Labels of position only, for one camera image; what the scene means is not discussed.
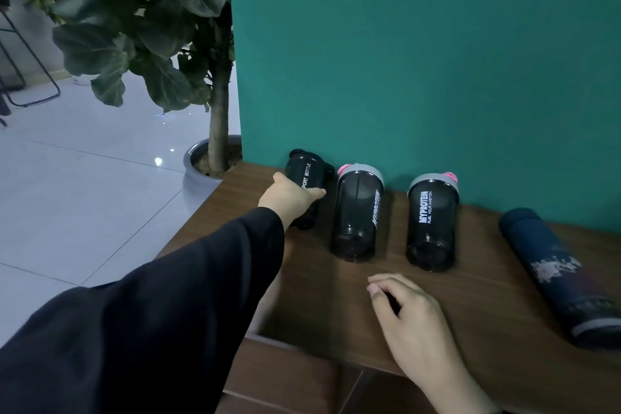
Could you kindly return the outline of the person's left hand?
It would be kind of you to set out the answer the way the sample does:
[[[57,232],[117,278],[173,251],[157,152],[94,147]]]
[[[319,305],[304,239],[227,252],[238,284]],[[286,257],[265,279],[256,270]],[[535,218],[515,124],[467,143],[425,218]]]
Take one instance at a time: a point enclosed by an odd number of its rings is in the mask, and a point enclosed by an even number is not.
[[[294,220],[301,217],[313,203],[299,203],[295,189],[300,187],[282,172],[273,175],[273,183],[258,201],[258,207],[267,208],[281,220],[286,231]]]

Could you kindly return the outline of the person's right hand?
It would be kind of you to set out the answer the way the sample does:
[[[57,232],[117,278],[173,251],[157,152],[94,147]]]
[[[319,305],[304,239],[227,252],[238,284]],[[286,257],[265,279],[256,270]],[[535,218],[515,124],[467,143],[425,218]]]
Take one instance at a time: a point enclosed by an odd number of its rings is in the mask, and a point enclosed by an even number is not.
[[[401,304],[399,327],[381,330],[407,378],[420,387],[444,367],[463,365],[440,305],[429,293],[401,274],[376,274],[369,283],[386,284]]]

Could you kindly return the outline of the black sport bottle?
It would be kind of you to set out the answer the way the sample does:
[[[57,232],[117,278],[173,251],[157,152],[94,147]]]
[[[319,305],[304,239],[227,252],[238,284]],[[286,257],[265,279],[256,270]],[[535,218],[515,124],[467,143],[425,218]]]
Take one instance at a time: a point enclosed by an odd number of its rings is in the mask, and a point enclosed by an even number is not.
[[[324,189],[334,175],[335,167],[313,152],[293,149],[289,153],[285,176],[303,189]],[[319,216],[319,206],[319,200],[313,202],[291,226],[302,231],[313,228]]]

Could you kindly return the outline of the person's right forearm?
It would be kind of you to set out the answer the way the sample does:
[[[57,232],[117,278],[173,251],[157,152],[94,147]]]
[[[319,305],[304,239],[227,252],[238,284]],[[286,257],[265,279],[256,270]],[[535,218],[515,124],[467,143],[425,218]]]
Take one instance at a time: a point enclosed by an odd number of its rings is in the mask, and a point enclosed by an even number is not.
[[[446,366],[420,388],[437,414],[502,414],[463,365]]]

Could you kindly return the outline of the person's left forearm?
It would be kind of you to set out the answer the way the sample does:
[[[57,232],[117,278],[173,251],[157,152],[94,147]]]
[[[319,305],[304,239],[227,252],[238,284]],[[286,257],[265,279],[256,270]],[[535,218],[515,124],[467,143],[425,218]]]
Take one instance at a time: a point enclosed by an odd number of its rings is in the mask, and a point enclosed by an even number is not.
[[[0,347],[0,414],[213,414],[283,254],[281,219],[259,207],[58,294]]]

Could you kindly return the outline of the dark shaker bottle pink cap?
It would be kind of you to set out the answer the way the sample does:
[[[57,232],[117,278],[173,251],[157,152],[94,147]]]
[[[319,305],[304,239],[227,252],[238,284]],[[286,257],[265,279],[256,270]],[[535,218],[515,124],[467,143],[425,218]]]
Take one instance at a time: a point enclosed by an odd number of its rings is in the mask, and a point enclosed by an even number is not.
[[[383,176],[368,164],[346,164],[338,169],[337,199],[330,251],[349,262],[366,262],[376,253],[376,236]]]
[[[456,259],[457,176],[451,172],[418,176],[408,189],[408,204],[408,262],[425,271],[445,272]]]

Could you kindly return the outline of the brown wooden drawer front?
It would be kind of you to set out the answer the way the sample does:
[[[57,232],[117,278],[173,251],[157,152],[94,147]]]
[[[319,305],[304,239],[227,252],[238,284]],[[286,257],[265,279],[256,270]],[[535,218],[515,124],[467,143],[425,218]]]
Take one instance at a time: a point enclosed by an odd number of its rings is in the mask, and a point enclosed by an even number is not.
[[[360,369],[245,338],[215,414],[351,414],[367,384]]]
[[[343,366],[334,414],[437,414],[422,390],[394,374]]]

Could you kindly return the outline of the grey round plant pot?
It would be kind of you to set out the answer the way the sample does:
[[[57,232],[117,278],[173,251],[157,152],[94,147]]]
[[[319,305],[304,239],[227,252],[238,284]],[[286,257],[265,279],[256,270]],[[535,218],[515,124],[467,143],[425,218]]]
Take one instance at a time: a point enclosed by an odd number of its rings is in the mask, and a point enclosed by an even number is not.
[[[213,178],[204,175],[194,167],[198,160],[208,151],[208,139],[203,139],[193,144],[187,149],[183,156],[183,165],[185,168],[183,189],[185,195],[198,197],[199,195],[207,197],[222,182],[222,178]]]

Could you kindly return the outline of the dark blue floral thermos bottle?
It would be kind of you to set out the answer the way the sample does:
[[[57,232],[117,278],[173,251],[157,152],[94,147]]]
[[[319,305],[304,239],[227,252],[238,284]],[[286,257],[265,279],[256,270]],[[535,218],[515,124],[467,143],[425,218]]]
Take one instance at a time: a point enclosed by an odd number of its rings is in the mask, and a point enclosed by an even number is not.
[[[621,309],[536,212],[509,210],[499,230],[573,345],[621,351]]]

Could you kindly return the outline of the green leafy potted tree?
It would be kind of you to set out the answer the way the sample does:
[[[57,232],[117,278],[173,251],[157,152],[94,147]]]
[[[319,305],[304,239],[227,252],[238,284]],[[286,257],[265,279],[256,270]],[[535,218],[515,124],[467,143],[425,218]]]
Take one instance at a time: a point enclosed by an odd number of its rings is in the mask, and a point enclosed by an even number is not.
[[[203,106],[210,117],[198,172],[222,178],[237,162],[229,140],[235,61],[231,0],[26,0],[54,23],[65,70],[91,76],[94,96],[120,107],[127,72],[164,113]]]

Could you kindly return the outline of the black metal stool frame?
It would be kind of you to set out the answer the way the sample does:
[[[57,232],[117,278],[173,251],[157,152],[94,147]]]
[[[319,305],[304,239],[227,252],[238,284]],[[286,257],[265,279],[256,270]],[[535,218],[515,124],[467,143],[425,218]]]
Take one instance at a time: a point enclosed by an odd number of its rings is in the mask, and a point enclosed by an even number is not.
[[[21,2],[0,10],[0,114],[51,103],[61,96],[61,54],[51,39],[52,24]],[[51,93],[24,102],[15,94],[49,83]]]

